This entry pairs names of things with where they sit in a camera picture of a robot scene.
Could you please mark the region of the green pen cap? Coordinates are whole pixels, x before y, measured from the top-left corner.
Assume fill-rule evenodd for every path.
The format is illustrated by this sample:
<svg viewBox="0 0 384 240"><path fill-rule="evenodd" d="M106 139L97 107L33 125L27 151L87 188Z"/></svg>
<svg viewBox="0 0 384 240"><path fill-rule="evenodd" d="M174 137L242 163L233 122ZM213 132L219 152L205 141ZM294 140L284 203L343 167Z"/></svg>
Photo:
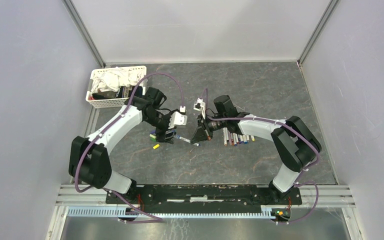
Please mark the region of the green pen cap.
<svg viewBox="0 0 384 240"><path fill-rule="evenodd" d="M150 137L151 141L153 141L153 142L157 141L157 137L154 134L150 134L149 137Z"/></svg>

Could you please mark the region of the pink highlighter pen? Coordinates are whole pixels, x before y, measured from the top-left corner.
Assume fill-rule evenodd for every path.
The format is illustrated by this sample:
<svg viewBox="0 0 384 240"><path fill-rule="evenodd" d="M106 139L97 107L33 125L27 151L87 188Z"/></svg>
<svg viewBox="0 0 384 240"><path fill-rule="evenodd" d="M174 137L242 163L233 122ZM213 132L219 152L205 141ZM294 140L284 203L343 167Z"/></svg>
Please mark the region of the pink highlighter pen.
<svg viewBox="0 0 384 240"><path fill-rule="evenodd" d="M222 133L223 133L223 144L224 144L224 146L227 146L228 145L228 137L227 137L225 128L222 129Z"/></svg>

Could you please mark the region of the brown cap pen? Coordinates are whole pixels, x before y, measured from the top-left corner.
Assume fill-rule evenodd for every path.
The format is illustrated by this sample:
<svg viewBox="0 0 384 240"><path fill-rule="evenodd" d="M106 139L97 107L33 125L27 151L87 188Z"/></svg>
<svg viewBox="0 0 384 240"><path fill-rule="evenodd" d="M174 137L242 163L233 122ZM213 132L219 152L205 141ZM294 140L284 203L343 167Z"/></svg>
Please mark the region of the brown cap pen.
<svg viewBox="0 0 384 240"><path fill-rule="evenodd" d="M231 133L231 132L228 132L227 135L228 135L229 144L230 144L231 146L234 146L234 145L235 145L235 142L234 142L232 133Z"/></svg>

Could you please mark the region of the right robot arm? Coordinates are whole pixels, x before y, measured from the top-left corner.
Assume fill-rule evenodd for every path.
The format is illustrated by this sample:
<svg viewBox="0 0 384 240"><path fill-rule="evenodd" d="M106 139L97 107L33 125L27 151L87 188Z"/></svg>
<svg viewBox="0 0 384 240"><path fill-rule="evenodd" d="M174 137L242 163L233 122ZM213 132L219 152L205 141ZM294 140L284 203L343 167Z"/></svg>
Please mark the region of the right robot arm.
<svg viewBox="0 0 384 240"><path fill-rule="evenodd" d="M223 130L225 138L253 136L274 143L282 165L270 182L269 199L282 204L289 198L289 190L297 184L301 173L318 161L321 144L305 123L297 116L288 119L268 119L248 112L239 112L229 95L221 95L213 101L216 112L207 114L206 102L198 98L193 108L199 111L197 129L192 143L209 141L214 132Z"/></svg>

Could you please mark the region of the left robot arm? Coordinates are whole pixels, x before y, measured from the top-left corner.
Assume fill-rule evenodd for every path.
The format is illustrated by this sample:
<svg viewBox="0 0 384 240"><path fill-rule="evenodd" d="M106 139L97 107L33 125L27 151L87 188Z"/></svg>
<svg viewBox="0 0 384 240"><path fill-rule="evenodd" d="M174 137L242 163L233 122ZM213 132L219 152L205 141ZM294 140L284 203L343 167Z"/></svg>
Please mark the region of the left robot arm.
<svg viewBox="0 0 384 240"><path fill-rule="evenodd" d="M137 198L136 181L112 169L110 153L134 127L142 122L155 128L159 143L172 143L176 126L187 122L185 108L168 110L161 105L167 97L150 87L145 95L132 96L104 126L87 137L77 136L71 143L68 173L79 193L90 188L118 193L125 204Z"/></svg>

